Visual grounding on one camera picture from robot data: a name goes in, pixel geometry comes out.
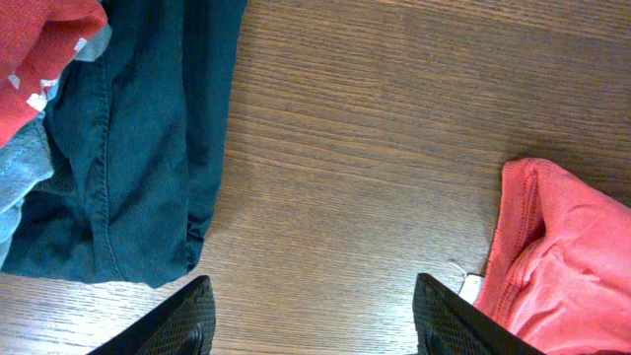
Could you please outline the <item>orange t-shirt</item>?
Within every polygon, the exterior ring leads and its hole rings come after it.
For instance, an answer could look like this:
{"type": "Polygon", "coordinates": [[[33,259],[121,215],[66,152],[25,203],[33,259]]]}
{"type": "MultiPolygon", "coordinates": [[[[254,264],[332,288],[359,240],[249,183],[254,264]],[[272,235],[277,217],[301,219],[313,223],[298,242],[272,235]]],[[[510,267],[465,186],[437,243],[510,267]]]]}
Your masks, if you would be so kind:
{"type": "Polygon", "coordinates": [[[507,163],[474,306],[546,354],[629,353],[629,207],[548,160],[507,163]]]}

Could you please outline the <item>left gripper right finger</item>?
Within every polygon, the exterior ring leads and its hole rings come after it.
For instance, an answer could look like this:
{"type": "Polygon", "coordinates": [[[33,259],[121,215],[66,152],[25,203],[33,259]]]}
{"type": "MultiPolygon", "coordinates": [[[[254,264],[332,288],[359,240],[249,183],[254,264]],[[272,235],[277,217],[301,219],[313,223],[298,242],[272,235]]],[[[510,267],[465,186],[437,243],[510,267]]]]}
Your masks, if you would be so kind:
{"type": "Polygon", "coordinates": [[[428,273],[417,275],[412,309],[420,355],[542,355],[428,273]]]}

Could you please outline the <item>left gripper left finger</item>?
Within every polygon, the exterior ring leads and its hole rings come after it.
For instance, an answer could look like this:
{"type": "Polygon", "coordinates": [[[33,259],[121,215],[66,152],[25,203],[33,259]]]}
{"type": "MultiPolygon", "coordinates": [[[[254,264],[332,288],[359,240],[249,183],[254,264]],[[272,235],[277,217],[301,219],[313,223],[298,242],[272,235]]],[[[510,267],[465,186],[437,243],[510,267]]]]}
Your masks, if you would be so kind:
{"type": "Polygon", "coordinates": [[[215,329],[211,281],[198,276],[90,355],[209,355],[215,329]]]}

